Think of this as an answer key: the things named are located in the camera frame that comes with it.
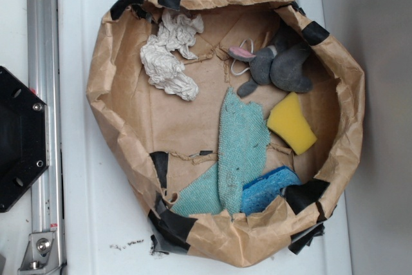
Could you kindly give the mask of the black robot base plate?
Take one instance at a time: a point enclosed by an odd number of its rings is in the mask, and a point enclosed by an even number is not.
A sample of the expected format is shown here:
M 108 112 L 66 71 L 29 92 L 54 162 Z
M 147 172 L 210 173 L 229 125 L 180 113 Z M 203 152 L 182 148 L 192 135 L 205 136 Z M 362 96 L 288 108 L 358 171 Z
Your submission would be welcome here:
M 48 167 L 47 105 L 1 67 L 1 212 L 9 211 Z

